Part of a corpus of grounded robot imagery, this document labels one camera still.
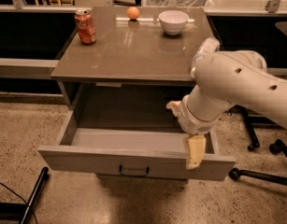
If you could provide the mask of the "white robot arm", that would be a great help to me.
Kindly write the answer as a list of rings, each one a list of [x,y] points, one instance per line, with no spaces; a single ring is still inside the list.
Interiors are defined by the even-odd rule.
[[[287,130],[287,80],[258,67],[254,51],[216,51],[199,60],[194,69],[196,85],[180,101],[166,108],[189,134],[186,168],[197,168],[205,154],[203,135],[219,116],[234,105],[244,106]]]

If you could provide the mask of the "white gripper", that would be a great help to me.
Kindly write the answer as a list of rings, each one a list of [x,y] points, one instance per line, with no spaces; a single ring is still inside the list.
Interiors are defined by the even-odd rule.
[[[222,113],[222,101],[212,99],[206,95],[193,97],[186,95],[182,101],[170,101],[166,104],[175,117],[178,117],[182,130],[192,136],[185,141],[187,160],[186,169],[197,168],[204,157],[206,138],[212,127],[218,122]]]

